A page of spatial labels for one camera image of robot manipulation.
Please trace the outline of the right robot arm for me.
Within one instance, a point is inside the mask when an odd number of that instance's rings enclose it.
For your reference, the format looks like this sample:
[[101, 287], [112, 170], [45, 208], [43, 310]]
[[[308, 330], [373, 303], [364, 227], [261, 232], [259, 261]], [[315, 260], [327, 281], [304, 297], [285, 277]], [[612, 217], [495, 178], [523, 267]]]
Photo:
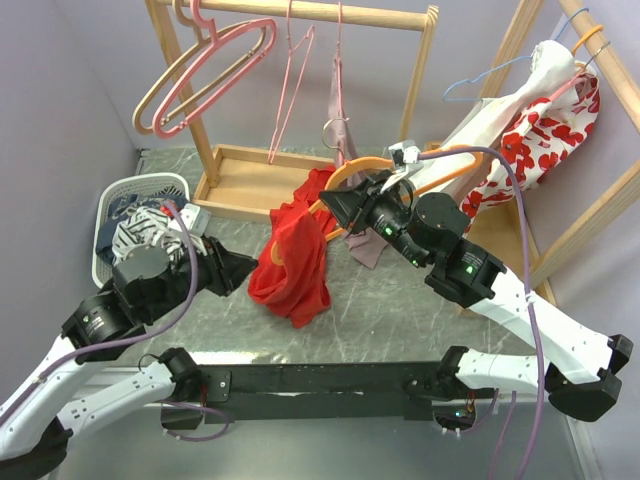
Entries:
[[472, 390], [541, 393], [561, 413], [595, 422], [616, 403], [618, 372], [633, 343], [606, 336], [570, 318], [534, 292], [502, 261], [468, 241], [468, 217], [445, 193], [406, 202], [399, 187], [383, 190], [386, 172], [353, 188], [324, 190], [320, 201], [349, 233], [375, 231], [416, 268], [429, 268], [426, 284], [447, 301], [482, 315], [542, 353], [514, 356], [452, 346], [415, 394], [453, 400]]

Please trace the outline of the navy blue printed top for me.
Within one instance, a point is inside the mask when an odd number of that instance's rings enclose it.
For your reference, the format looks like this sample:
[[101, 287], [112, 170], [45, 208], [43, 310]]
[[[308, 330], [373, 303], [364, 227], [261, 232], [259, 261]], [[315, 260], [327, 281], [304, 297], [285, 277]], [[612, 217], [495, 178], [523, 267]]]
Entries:
[[163, 203], [168, 200], [174, 202], [178, 210], [187, 203], [187, 197], [172, 188], [165, 188], [150, 195], [126, 194], [116, 197], [108, 204], [106, 220], [98, 230], [95, 247], [97, 256], [105, 262], [114, 264], [115, 255], [112, 245], [118, 224], [132, 217], [139, 207], [146, 206], [160, 210]]

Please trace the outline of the red white striped top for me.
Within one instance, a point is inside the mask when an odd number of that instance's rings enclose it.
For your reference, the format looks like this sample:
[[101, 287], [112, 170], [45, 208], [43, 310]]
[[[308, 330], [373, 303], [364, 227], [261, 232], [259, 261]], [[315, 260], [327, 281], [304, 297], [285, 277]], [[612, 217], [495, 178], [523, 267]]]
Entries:
[[141, 206], [124, 221], [118, 223], [112, 238], [112, 265], [126, 260], [138, 247], [159, 247], [173, 263], [177, 263], [185, 252], [179, 234], [169, 227], [173, 219], [168, 209], [160, 210]]

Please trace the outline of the orange hanger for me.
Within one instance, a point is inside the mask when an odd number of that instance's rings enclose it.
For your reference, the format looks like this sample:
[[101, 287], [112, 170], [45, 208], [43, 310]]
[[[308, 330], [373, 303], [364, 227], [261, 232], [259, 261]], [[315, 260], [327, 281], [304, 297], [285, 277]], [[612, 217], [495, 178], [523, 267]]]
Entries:
[[[466, 164], [462, 164], [458, 169], [452, 170], [446, 175], [435, 178], [431, 183], [420, 184], [417, 180], [413, 180], [413, 177], [425, 170], [427, 167], [433, 169], [437, 159], [459, 155], [472, 155], [473, 160]], [[420, 160], [422, 168], [410, 177], [404, 179], [412, 182], [413, 194], [415, 195], [421, 195], [460, 176], [466, 175], [469, 172], [473, 172], [483, 163], [482, 153], [479, 150], [472, 148], [470, 145], [449, 145], [424, 151], [421, 152], [418, 159]], [[329, 179], [325, 182], [324, 188], [327, 190], [338, 187], [359, 173], [384, 170], [392, 173], [392, 160], [374, 156], [366, 156], [350, 160], [332, 173]]]

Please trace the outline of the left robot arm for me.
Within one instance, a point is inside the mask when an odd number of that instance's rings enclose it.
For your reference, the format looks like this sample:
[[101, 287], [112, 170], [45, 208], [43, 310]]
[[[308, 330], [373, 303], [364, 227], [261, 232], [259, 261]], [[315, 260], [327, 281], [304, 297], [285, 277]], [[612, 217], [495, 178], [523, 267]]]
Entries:
[[40, 365], [1, 407], [2, 478], [41, 479], [69, 447], [143, 406], [202, 396], [199, 366], [176, 347], [125, 380], [74, 397], [130, 346], [148, 339], [146, 329], [158, 319], [176, 307], [188, 309], [203, 289], [230, 295], [258, 265], [213, 237], [202, 242], [203, 252], [177, 262], [160, 247], [137, 247], [96, 295], [80, 303]]

